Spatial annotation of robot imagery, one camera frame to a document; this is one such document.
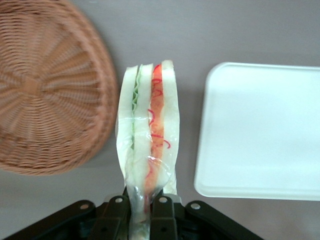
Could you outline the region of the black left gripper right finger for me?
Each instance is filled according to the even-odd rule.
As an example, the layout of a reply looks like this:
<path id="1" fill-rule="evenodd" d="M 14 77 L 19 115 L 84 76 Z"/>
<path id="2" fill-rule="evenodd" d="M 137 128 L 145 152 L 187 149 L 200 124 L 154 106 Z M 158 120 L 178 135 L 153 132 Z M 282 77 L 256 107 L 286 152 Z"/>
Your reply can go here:
<path id="1" fill-rule="evenodd" d="M 175 203 L 180 203 L 180 197 L 176 194 L 159 193 L 156 196 L 152 203 L 150 240 L 178 239 Z"/>

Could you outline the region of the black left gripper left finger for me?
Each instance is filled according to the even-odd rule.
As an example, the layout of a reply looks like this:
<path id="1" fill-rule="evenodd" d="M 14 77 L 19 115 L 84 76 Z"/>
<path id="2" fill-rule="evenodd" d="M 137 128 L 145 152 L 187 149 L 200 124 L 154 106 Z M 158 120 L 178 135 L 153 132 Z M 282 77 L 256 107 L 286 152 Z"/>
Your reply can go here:
<path id="1" fill-rule="evenodd" d="M 129 234 L 130 201 L 126 195 L 116 195 L 97 208 L 96 239 L 127 240 Z"/>

